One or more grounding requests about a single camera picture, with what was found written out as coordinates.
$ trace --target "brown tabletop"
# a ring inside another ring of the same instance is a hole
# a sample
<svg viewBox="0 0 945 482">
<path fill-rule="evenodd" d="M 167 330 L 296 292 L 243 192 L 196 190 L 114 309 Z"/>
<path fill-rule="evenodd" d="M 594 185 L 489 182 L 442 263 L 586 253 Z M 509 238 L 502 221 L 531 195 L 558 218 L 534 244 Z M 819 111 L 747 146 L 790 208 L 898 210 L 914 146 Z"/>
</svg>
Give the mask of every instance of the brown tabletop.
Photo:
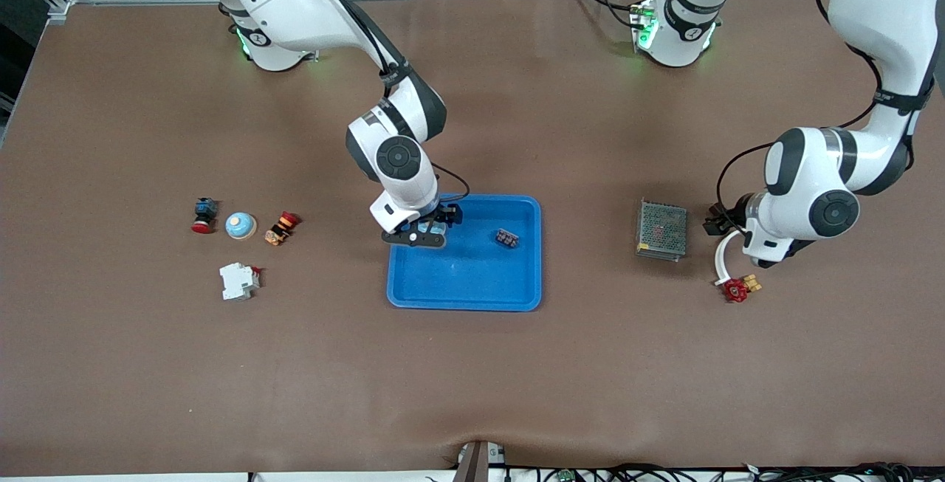
<svg viewBox="0 0 945 482">
<path fill-rule="evenodd" d="M 915 169 L 732 305 L 699 227 L 722 165 L 871 96 L 812 0 L 731 0 L 687 69 L 586 1 L 365 8 L 450 108 L 433 159 L 543 204 L 539 309 L 388 303 L 344 148 L 382 91 L 361 52 L 266 74 L 215 7 L 75 7 L 0 152 L 0 475 L 439 468 L 477 438 L 547 465 L 945 463 L 941 96 Z M 202 236 L 199 196 L 305 221 L 279 249 Z M 681 263 L 634 255 L 642 197 L 692 211 Z M 246 303 L 220 297 L 234 261 L 266 268 Z"/>
</svg>

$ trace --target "blue tray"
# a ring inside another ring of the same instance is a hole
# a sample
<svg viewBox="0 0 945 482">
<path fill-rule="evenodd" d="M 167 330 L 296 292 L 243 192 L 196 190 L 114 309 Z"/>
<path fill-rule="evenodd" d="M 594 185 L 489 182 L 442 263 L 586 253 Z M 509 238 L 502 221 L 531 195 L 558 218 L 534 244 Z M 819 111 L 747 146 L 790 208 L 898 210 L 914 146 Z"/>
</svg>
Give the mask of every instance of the blue tray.
<svg viewBox="0 0 945 482">
<path fill-rule="evenodd" d="M 446 246 L 391 246 L 388 299 L 410 309 L 530 311 L 541 302 L 541 207 L 530 196 L 470 195 Z M 515 249 L 499 229 L 517 234 Z"/>
</svg>

